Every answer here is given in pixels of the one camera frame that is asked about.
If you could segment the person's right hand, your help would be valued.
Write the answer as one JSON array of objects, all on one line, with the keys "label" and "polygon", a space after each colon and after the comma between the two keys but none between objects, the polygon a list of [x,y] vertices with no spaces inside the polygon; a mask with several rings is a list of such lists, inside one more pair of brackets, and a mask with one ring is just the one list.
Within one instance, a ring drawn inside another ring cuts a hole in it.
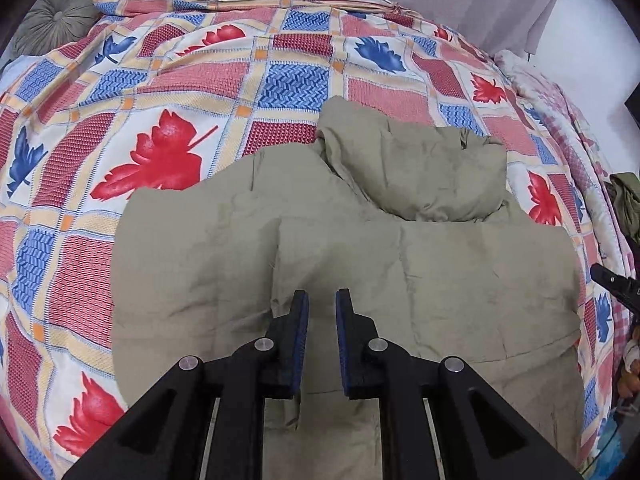
[{"label": "person's right hand", "polygon": [[637,325],[632,332],[631,340],[626,344],[623,355],[623,367],[617,383],[617,392],[623,399],[630,399],[640,391],[639,339],[640,326]]}]

